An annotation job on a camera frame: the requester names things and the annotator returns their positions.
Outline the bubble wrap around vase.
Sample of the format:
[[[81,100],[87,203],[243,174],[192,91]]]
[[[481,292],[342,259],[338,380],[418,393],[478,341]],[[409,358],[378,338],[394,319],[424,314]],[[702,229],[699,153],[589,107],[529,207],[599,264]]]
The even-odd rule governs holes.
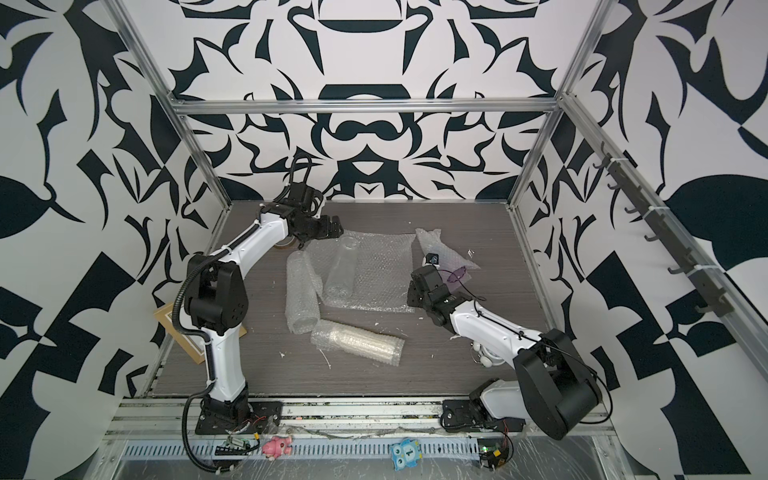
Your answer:
[[[325,299],[324,286],[333,262],[338,241],[350,236],[360,241],[353,295],[345,302]],[[340,238],[315,240],[305,249],[315,273],[322,280],[319,292],[328,307],[388,313],[410,313],[407,292],[414,268],[412,244],[416,235],[376,234],[347,231]]]

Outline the bubble-wrapped roll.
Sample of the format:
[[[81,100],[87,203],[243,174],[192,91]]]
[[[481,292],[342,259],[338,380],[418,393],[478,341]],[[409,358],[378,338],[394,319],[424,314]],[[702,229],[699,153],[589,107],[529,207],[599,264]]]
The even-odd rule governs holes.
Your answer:
[[[303,251],[289,255],[286,274],[285,316],[288,329],[297,335],[309,333],[321,316],[318,293],[322,291],[322,280]]]

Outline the clear glass vase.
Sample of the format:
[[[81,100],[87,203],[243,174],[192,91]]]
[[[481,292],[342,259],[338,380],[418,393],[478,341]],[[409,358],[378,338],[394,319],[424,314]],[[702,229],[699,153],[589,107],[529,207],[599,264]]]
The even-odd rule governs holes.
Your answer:
[[[359,246],[357,238],[345,236],[339,239],[324,286],[324,296],[329,302],[345,302],[353,295]]]

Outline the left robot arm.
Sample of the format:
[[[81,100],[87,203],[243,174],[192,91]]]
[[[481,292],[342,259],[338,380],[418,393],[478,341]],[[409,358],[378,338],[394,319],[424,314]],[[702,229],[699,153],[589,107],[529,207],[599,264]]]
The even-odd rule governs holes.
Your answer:
[[[288,183],[261,204],[255,220],[230,242],[189,261],[185,280],[173,302],[174,329],[202,340],[207,368],[202,400],[205,417],[221,419],[228,429],[250,421],[247,381],[241,367],[239,331],[248,311],[245,278],[252,267],[281,241],[292,238],[304,247],[313,240],[336,239],[344,229],[336,216],[321,212],[324,195],[308,185],[312,163],[295,179],[299,161],[291,162]]]

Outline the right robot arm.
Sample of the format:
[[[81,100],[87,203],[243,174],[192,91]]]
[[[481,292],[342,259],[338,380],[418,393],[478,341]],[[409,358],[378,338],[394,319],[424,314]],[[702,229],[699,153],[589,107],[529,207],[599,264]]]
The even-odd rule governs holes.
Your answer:
[[[530,419],[548,437],[561,440],[603,401],[607,391],[597,372],[561,330],[525,328],[493,313],[466,289],[452,291],[442,272],[426,264],[411,273],[408,305],[433,323],[473,342],[486,367],[508,365],[516,380],[491,380],[470,401],[491,420]]]

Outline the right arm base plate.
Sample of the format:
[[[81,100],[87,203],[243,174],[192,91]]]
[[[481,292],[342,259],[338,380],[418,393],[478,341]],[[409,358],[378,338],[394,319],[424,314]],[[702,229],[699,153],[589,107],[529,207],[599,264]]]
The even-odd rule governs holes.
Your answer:
[[[443,400],[439,422],[449,433],[520,432],[527,424],[524,418],[495,418],[479,400]]]

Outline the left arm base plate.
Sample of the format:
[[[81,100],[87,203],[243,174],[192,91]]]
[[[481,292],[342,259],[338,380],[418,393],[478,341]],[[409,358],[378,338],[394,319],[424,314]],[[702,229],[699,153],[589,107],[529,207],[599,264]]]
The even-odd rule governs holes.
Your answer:
[[[196,435],[267,434],[277,431],[283,404],[277,401],[249,402],[245,407],[203,402],[194,433]]]

